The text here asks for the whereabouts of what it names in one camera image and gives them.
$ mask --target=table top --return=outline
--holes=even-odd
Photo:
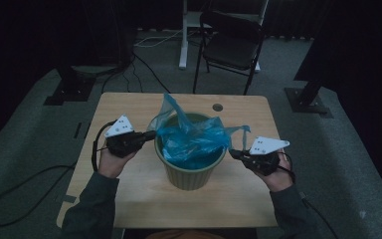
[[[247,147],[258,135],[279,138],[268,100],[260,96],[170,95],[185,112],[220,117],[225,127],[249,125]],[[135,131],[146,131],[157,116],[163,94],[105,93],[95,111],[89,133],[57,219],[62,225],[66,211],[93,174],[91,155],[98,130],[126,114]],[[220,112],[214,104],[222,105]],[[242,131],[232,135],[234,148],[242,148]],[[219,228],[276,226],[274,208],[265,184],[226,153],[202,188],[185,191],[173,186],[153,141],[147,142],[119,177],[115,198],[114,227],[119,228]]]

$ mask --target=gray carpet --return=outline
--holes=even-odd
[[[171,33],[141,33],[140,38]],[[180,42],[166,41],[134,52],[156,73],[171,93],[190,94],[198,48],[192,39],[187,69],[178,69]],[[382,181],[354,127],[339,104],[336,94],[321,89],[319,96],[330,108],[333,119],[316,114],[293,113],[284,88],[303,88],[292,79],[311,42],[267,39],[262,49],[262,70],[255,75],[248,95],[268,98],[281,138],[291,142],[286,150],[293,159],[297,185],[322,213],[339,238],[382,238]],[[100,67],[77,67],[79,71],[99,72]],[[40,79],[0,132],[0,192],[44,168],[78,159],[87,127],[91,122],[103,82],[101,76],[87,102],[65,102],[43,106],[59,83],[56,71]],[[245,79],[213,69],[201,71],[198,94],[241,95]],[[163,93],[151,72],[137,59],[125,73],[111,78],[106,92]],[[64,169],[45,172],[0,200],[0,223],[25,213]],[[57,238],[56,218],[72,172],[21,222],[0,228],[0,238]],[[323,238],[332,235],[321,218],[318,227]],[[113,238],[120,238],[115,229]],[[258,229],[259,238],[279,238],[279,228]]]

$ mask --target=black chair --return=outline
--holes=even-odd
[[[247,76],[244,95],[254,76],[265,33],[262,26],[248,19],[217,11],[205,11],[200,16],[202,40],[198,52],[193,94],[197,87],[201,57],[209,66]]]

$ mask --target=green trash can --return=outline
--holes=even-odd
[[[209,119],[208,116],[200,113],[185,113],[185,115],[192,121],[204,121]],[[178,125],[178,116],[173,115],[169,117],[164,126]],[[179,189],[182,190],[196,190],[203,187],[209,180],[213,169],[222,161],[225,156],[226,149],[220,149],[208,157],[212,158],[213,163],[200,169],[185,169],[178,167],[166,160],[163,156],[163,142],[159,136],[154,140],[154,147],[157,156],[163,162],[166,169],[166,174],[169,181]]]

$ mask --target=hand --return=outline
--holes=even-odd
[[[278,153],[278,156],[281,160],[279,165],[290,170],[290,164],[287,161],[287,157],[282,153]],[[254,174],[262,179],[271,192],[282,191],[293,185],[290,175],[281,169],[276,170],[269,176],[264,176],[257,172],[254,172]]]
[[[100,161],[97,172],[109,178],[117,178],[123,171],[126,163],[135,157],[136,152],[121,158],[110,153],[108,148],[100,151]]]

